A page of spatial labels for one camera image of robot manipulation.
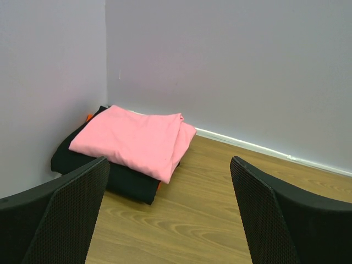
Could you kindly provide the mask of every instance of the laminate flooring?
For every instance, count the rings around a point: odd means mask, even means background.
[[[352,202],[352,178],[196,136],[153,205],[105,193],[86,263],[252,263],[230,176],[233,156],[305,190]]]

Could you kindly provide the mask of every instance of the folded black fabric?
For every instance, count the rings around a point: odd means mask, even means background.
[[[101,106],[93,116],[106,110]],[[57,148],[51,159],[51,170],[60,174],[67,174],[75,169],[93,161],[95,158],[69,150],[71,141],[81,132],[88,122],[70,134]],[[112,193],[124,195],[133,200],[153,203],[160,181],[143,173],[132,170],[126,166],[110,162],[110,175],[107,190]]]

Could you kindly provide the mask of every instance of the white wall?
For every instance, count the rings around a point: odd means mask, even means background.
[[[60,141],[106,102],[104,0],[0,0],[0,197],[52,179]]]
[[[351,0],[107,0],[106,13],[110,104],[352,171]]]

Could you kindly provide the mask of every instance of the stack of folded clothes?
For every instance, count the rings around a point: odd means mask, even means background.
[[[51,170],[67,174],[105,156],[111,166],[107,190],[150,205],[160,182],[170,182],[195,134],[181,114],[139,115],[101,106],[60,144]]]

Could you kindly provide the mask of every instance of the pink cloth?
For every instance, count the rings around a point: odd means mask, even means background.
[[[94,117],[69,149],[91,157],[105,156],[169,183],[195,134],[181,114],[139,115],[112,106]]]

